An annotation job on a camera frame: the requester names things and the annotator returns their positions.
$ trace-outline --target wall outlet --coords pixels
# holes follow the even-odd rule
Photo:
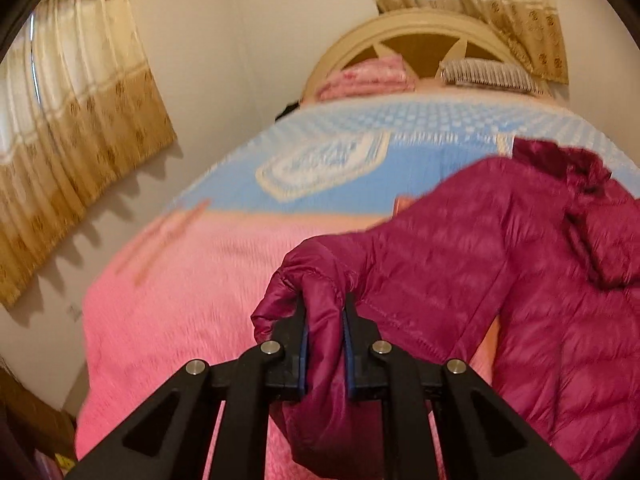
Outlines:
[[[77,306],[75,303],[71,303],[66,308],[66,314],[74,320],[74,322],[78,322],[78,320],[82,317],[82,309]]]

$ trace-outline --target wall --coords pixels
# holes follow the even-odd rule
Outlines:
[[[322,53],[372,0],[131,0],[178,142],[114,185],[10,313],[0,354],[60,408],[84,365],[78,310],[110,258],[181,189],[297,100]]]

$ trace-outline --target arched headboard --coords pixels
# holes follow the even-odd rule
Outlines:
[[[309,76],[303,100],[334,70],[397,52],[420,78],[434,77],[442,60],[479,57],[519,64],[488,25],[455,12],[406,9],[359,25],[326,51]]]

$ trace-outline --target bed sheet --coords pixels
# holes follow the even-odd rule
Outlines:
[[[182,193],[108,265],[84,301],[90,393],[84,456],[183,363],[235,359],[284,255],[315,235],[367,228],[514,136],[595,150],[636,196],[640,172],[567,110],[417,94],[316,105],[277,122]],[[490,382],[492,343],[474,365]],[[268,479],[315,478],[270,425]]]

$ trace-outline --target magenta puffer jacket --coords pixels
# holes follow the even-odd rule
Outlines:
[[[252,316],[307,307],[308,394],[273,415],[319,476],[382,476],[379,409],[346,399],[340,313],[415,357],[468,360],[495,316],[494,388],[584,480],[640,430],[640,204],[594,153],[516,139],[366,232],[306,240]]]

